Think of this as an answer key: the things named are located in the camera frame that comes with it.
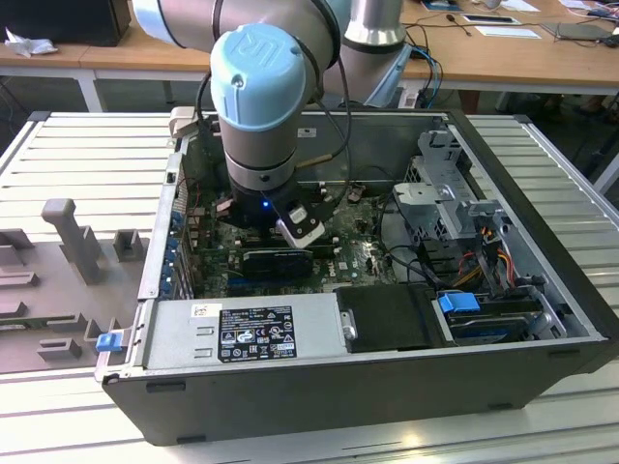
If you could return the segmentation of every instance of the desk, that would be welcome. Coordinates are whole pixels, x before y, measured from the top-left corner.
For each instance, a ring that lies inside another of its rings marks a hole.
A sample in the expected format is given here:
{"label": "desk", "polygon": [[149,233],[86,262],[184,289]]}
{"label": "desk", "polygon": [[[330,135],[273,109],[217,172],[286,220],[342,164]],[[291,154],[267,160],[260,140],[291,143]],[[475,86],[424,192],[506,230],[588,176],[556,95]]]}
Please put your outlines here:
{"label": "desk", "polygon": [[[508,12],[521,23],[580,22],[583,17],[568,14],[558,0],[527,0],[537,7],[537,14]],[[472,5],[465,10],[481,14]],[[422,25],[453,25],[445,14],[426,11],[419,4],[406,2],[403,23],[419,21]],[[459,24],[468,24],[463,19]],[[595,24],[608,30],[605,21]],[[443,66],[442,88],[459,90],[486,90],[500,92],[537,92],[550,94],[614,95],[619,90],[619,60],[617,51],[604,45],[595,48],[578,46],[571,42],[556,42],[541,26],[526,26],[541,39],[485,37],[474,27],[467,27],[467,37],[459,27],[426,28],[432,56]],[[424,43],[419,27],[410,29],[417,44]],[[427,76],[424,62],[411,63],[404,74],[404,86],[411,91]]]}
{"label": "desk", "polygon": [[[437,15],[416,2],[404,0],[402,22]],[[543,21],[579,22],[581,17],[567,13],[557,0],[529,0],[538,14],[513,15],[523,23]],[[480,13],[467,1],[471,12]],[[421,19],[422,24],[450,25],[445,14]],[[596,21],[610,28],[604,21]],[[539,26],[531,26],[542,38],[512,39],[482,36],[468,28],[473,37],[457,27],[428,27],[432,55],[444,69],[444,89],[540,92],[612,95],[619,90],[619,52],[599,45],[585,48],[575,43],[555,43]],[[419,28],[411,29],[413,38],[423,41]],[[0,51],[0,66],[5,75],[70,77],[78,81],[90,111],[101,111],[104,102],[97,91],[97,79],[143,79],[162,81],[199,81],[209,66],[209,55],[181,49],[147,36],[134,20],[119,46],[113,48],[60,45],[55,55],[21,58],[9,50]],[[411,62],[403,75],[403,86],[409,94],[419,89],[427,78],[427,65]]]}

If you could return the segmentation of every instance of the light blue robot joint cap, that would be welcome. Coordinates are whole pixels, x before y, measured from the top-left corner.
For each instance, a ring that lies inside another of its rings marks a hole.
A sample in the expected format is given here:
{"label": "light blue robot joint cap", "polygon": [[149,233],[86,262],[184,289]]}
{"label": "light blue robot joint cap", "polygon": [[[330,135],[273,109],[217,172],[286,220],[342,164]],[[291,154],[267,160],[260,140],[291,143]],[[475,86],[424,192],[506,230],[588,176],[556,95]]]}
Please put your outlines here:
{"label": "light blue robot joint cap", "polygon": [[211,53],[211,73],[213,104],[240,131],[279,126],[299,108],[306,91],[301,47],[269,24],[247,24],[223,34]]}

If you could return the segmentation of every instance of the blue latch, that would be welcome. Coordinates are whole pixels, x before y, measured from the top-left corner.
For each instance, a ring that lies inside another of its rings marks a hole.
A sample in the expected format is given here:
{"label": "blue latch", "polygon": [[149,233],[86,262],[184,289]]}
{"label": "blue latch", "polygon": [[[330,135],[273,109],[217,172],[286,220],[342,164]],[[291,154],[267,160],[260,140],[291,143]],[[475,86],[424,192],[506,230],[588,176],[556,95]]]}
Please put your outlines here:
{"label": "blue latch", "polygon": [[97,338],[97,352],[123,351],[123,335],[121,333],[102,333]]}
{"label": "blue latch", "polygon": [[472,293],[446,293],[438,299],[443,312],[481,311]]}
{"label": "blue latch", "polygon": [[180,229],[181,227],[183,227],[183,224],[185,223],[185,219],[183,218],[183,215],[181,215],[178,211],[172,211],[172,228],[175,229]]}

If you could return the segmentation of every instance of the power supply label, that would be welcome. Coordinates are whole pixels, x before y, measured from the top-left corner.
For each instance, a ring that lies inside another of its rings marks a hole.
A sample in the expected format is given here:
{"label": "power supply label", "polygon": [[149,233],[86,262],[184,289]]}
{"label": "power supply label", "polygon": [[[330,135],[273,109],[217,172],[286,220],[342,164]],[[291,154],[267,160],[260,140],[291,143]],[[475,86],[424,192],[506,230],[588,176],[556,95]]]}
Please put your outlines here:
{"label": "power supply label", "polygon": [[222,363],[297,357],[291,306],[223,309],[218,358]]}

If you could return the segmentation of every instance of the blue plastic clip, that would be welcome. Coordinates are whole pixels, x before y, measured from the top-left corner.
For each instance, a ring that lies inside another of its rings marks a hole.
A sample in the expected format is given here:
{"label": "blue plastic clip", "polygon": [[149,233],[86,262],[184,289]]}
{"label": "blue plastic clip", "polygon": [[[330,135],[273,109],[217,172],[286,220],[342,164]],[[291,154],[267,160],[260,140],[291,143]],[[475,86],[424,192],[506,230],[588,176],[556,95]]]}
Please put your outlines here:
{"label": "blue plastic clip", "polygon": [[475,295],[472,293],[446,293],[438,299],[443,312],[477,312],[481,311]]}

